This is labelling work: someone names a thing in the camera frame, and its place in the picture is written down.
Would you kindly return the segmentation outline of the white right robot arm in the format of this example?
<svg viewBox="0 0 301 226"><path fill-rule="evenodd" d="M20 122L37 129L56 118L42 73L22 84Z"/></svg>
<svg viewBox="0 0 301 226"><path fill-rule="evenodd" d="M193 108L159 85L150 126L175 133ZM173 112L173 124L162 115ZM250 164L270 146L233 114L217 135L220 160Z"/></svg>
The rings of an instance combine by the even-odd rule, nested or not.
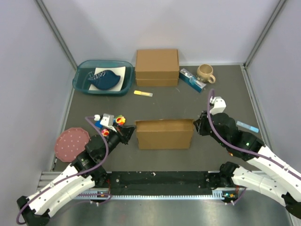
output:
<svg viewBox="0 0 301 226"><path fill-rule="evenodd" d="M268 196L297 218L301 217L301 174L288 163L281 160L257 136L242 131L233 118L226 113L215 115L203 111L193 122L196 131L202 136L211 136L227 152L265 172L270 179L259 177L237 166L233 171L220 173L220 182L224 186L248 187Z"/></svg>

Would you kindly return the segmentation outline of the brown cardboard box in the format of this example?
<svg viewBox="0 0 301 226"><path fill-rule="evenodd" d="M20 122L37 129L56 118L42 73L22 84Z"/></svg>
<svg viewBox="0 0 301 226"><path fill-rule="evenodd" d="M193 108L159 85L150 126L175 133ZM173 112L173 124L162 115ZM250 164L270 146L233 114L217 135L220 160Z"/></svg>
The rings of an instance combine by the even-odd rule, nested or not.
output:
<svg viewBox="0 0 301 226"><path fill-rule="evenodd" d="M136 121L136 137L141 150L189 149L194 132L192 119Z"/></svg>

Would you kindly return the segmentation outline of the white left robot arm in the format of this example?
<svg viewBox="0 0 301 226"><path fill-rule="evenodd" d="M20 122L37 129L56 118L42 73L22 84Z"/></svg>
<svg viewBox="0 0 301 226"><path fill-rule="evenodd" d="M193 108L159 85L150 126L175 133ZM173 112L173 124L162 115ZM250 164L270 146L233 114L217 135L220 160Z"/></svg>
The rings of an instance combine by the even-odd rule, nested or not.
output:
<svg viewBox="0 0 301 226"><path fill-rule="evenodd" d="M92 136L85 149L76 156L63 172L45 187L28 197L17 200L18 225L45 226L50 219L68 202L94 186L103 186L107 173L102 167L108 155L118 144L128 144L136 126L114 126L109 136Z"/></svg>

